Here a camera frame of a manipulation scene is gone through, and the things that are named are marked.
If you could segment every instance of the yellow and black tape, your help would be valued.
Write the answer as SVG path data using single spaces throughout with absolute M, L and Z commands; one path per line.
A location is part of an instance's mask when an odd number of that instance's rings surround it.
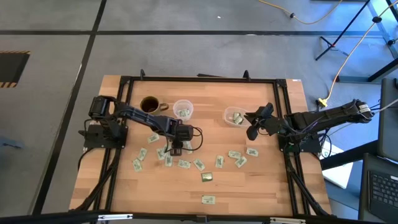
M 14 88 L 15 86 L 17 86 L 17 83 L 0 82 L 0 88 Z
M 30 54 L 29 50 L 0 50 L 0 54 Z

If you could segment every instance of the tripod stand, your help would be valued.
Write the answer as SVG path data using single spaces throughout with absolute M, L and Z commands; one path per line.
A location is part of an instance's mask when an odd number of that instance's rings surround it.
M 342 31 L 342 33 L 337 37 L 337 39 L 333 43 L 330 43 L 328 40 L 326 40 L 326 38 L 324 38 L 322 36 L 320 37 L 323 41 L 325 41 L 328 44 L 328 48 L 315 59 L 316 61 L 319 60 L 323 55 L 325 55 L 329 50 L 337 50 L 337 51 L 341 52 L 342 54 L 344 54 L 345 56 L 348 56 L 348 54 L 346 52 L 338 49 L 336 47 L 336 44 L 340 40 L 340 38 L 344 35 L 344 33 L 348 30 L 348 28 L 351 26 L 351 24 L 355 21 L 355 19 L 360 15 L 360 13 L 363 11 L 363 9 L 368 5 L 369 2 L 370 2 L 370 0 L 367 0 L 365 2 L 365 4 L 362 6 L 362 8 L 358 11 L 358 13 L 351 20 L 351 22 L 349 22 L 348 26 L 346 26 L 346 28 Z

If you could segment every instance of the wooden table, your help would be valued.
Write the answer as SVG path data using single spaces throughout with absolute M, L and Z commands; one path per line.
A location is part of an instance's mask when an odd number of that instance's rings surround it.
M 119 80 L 120 76 L 105 76 L 99 94 L 116 96 Z M 301 81 L 287 80 L 287 84 L 292 111 L 306 111 Z M 268 102 L 275 104 L 271 84 L 138 81 L 134 82 L 131 105 L 138 108 L 140 101 L 149 95 L 170 105 L 170 109 L 162 113 L 167 116 L 174 116 L 174 102 L 190 100 L 194 112 L 191 120 L 185 123 L 202 128 L 203 146 L 192 154 L 184 151 L 182 156 L 174 157 L 172 167 L 165 167 L 164 161 L 159 161 L 156 155 L 156 149 L 164 146 L 165 138 L 160 137 L 159 141 L 148 144 L 151 130 L 129 121 L 128 139 L 121 153 L 113 195 L 113 212 L 292 216 L 284 158 L 279 151 L 277 137 L 259 136 L 250 141 L 246 137 L 246 129 L 231 127 L 223 120 L 223 112 L 229 106 L 256 111 Z M 284 108 L 283 94 L 280 96 Z M 200 138 L 194 137 L 192 147 L 199 142 Z M 141 147 L 148 149 L 148 153 L 141 162 L 143 171 L 135 172 L 132 161 Z M 246 147 L 257 149 L 259 157 L 246 155 Z M 238 169 L 235 159 L 228 157 L 229 150 L 241 152 L 248 162 Z M 70 208 L 79 206 L 96 185 L 103 155 L 103 149 L 95 149 L 82 160 Z M 215 167 L 217 155 L 225 158 L 222 169 Z M 308 153 L 302 153 L 300 157 L 306 186 L 323 209 L 330 213 L 318 159 Z M 188 170 L 177 167 L 179 159 L 201 159 L 206 165 L 203 172 L 212 172 L 213 181 L 202 182 L 202 172 L 193 164 Z M 295 187 L 302 212 L 299 190 Z M 101 208 L 106 193 L 105 188 Z M 202 204 L 202 195 L 214 195 L 216 204 Z

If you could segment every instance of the yellow cable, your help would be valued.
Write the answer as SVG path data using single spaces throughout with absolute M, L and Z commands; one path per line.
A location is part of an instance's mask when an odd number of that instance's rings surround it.
M 378 17 L 381 17 L 389 8 L 391 8 L 393 5 L 395 5 L 395 4 L 397 4 L 397 3 L 398 3 L 398 0 L 395 1 L 394 3 L 392 3 L 391 5 L 389 5 Z M 354 53 L 354 51 L 355 51 L 356 48 L 360 45 L 360 43 L 365 39 L 365 37 L 367 36 L 367 34 L 369 33 L 369 31 L 374 27 L 375 24 L 376 24 L 376 23 L 373 22 L 373 24 L 370 26 L 370 28 L 369 28 L 369 29 L 365 32 L 365 34 L 362 36 L 361 40 L 359 40 L 359 42 L 355 45 L 354 49 L 353 49 L 353 50 L 349 53 L 349 55 L 347 56 L 347 58 L 346 58 L 346 60 L 344 61 L 343 65 L 342 65 L 342 66 L 340 67 L 340 69 L 338 70 L 338 72 L 337 72 L 337 74 L 336 74 L 336 76 L 335 76 L 335 79 L 333 80 L 333 83 L 331 84 L 328 97 L 326 97 L 325 99 L 321 99 L 321 98 L 318 99 L 318 101 L 319 101 L 324 107 L 328 106 L 328 105 L 327 105 L 327 101 L 329 100 L 329 98 L 330 98 L 330 96 L 331 96 L 331 93 L 332 93 L 332 91 L 333 91 L 333 87 L 334 87 L 334 85 L 335 85 L 335 83 L 336 83 L 337 77 L 338 77 L 338 75 L 340 74 L 341 70 L 342 70 L 343 67 L 346 65 L 348 59 L 351 57 L 351 55 Z
M 298 19 L 296 16 L 293 16 L 293 18 L 296 19 L 297 21 L 301 22 L 302 24 L 306 24 L 306 25 L 316 24 L 317 22 L 319 22 L 319 21 L 321 21 L 322 19 L 324 19 L 324 18 L 326 18 L 327 16 L 329 16 L 329 15 L 337 8 L 337 6 L 340 5 L 340 3 L 341 3 L 342 1 L 343 1 L 343 0 L 340 0 L 340 1 L 338 2 L 338 4 L 337 4 L 333 9 L 331 9 L 326 15 L 324 15 L 322 18 L 320 18 L 319 20 L 317 20 L 317 21 L 315 21 L 315 22 L 304 22 L 304 21 L 301 21 L 300 19 Z M 259 2 L 264 3 L 264 4 L 267 4 L 267 5 L 272 6 L 272 7 L 275 7 L 275 8 L 277 8 L 277 9 L 281 9 L 281 10 L 285 11 L 286 13 L 288 13 L 288 14 L 290 14 L 290 15 L 292 14 L 292 13 L 289 12 L 287 9 L 285 9 L 285 8 L 283 8 L 283 7 L 280 7 L 280 6 L 277 6 L 277 5 L 275 5 L 275 4 L 271 4 L 271 3 L 266 2 L 266 1 L 263 1 L 263 0 L 259 0 Z

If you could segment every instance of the brown coffee cup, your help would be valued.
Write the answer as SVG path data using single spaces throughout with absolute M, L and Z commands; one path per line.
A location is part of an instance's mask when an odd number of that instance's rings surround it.
M 157 115 L 161 111 L 169 108 L 167 103 L 159 103 L 159 100 L 154 96 L 147 96 L 141 100 L 140 108 L 143 112 Z

